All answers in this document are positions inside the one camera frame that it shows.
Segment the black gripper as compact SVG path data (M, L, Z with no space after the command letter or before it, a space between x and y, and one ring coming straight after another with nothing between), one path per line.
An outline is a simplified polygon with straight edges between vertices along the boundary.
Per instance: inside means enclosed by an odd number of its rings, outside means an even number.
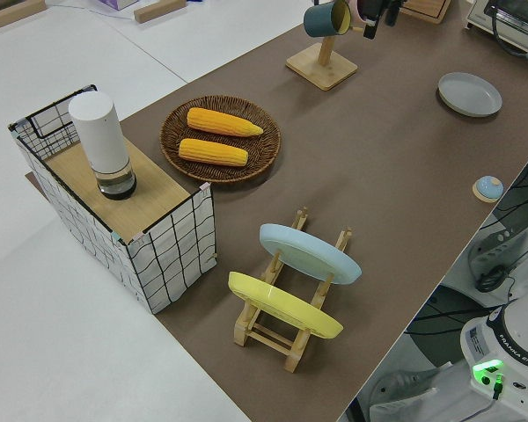
M361 0L360 16L365 20L363 37L373 40L378 29L378 20L386 11L386 24L395 25L400 13L400 0Z

